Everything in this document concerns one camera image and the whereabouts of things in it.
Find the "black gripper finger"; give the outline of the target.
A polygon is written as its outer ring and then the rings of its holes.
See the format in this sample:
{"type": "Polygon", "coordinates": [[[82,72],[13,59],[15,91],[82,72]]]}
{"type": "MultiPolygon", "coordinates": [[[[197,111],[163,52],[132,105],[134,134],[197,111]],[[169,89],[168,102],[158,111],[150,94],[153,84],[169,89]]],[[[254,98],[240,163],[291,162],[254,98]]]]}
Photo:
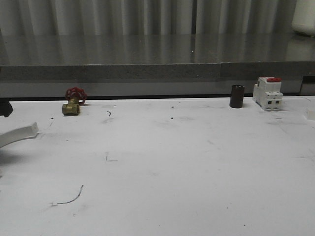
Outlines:
{"type": "Polygon", "coordinates": [[[0,116],[9,117],[13,112],[13,107],[6,99],[0,99],[0,116]]]}

